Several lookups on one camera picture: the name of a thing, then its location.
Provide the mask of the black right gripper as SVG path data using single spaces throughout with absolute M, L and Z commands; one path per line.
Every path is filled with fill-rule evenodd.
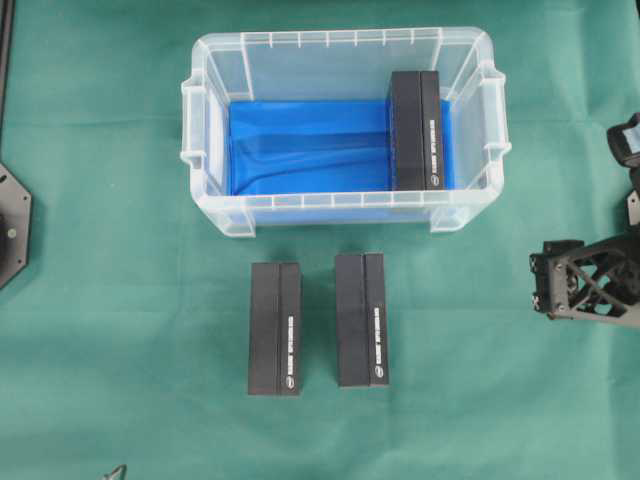
M 551 320 L 639 326 L 639 236 L 626 233 L 587 245 L 543 243 L 529 256 L 532 304 Z

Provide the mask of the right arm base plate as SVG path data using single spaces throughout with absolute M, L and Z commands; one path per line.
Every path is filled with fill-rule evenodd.
M 640 226 L 640 199 L 636 190 L 632 190 L 626 197 L 626 206 L 629 227 L 638 230 Z

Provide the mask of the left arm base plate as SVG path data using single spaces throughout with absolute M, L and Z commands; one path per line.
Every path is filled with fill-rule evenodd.
M 32 195 L 1 165 L 1 287 L 28 265 Z

